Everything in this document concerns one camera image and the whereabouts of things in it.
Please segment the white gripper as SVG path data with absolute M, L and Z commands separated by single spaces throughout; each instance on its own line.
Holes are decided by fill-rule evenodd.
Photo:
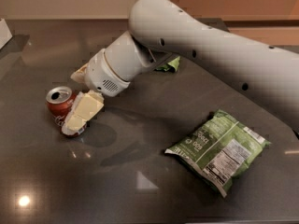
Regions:
M 62 127 L 62 133 L 66 136 L 84 132 L 87 122 L 104 107 L 104 97 L 101 93 L 115 97 L 129 86 L 129 82 L 118 77 L 110 67 L 105 51 L 101 49 L 70 77 L 77 83 L 85 82 L 90 90 L 86 93 L 80 92 L 72 104 Z

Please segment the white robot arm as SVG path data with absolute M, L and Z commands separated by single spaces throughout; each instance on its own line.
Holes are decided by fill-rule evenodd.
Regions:
M 205 25 L 168 0 L 138 0 L 128 31 L 71 78 L 114 97 L 177 55 L 299 131 L 299 54 Z

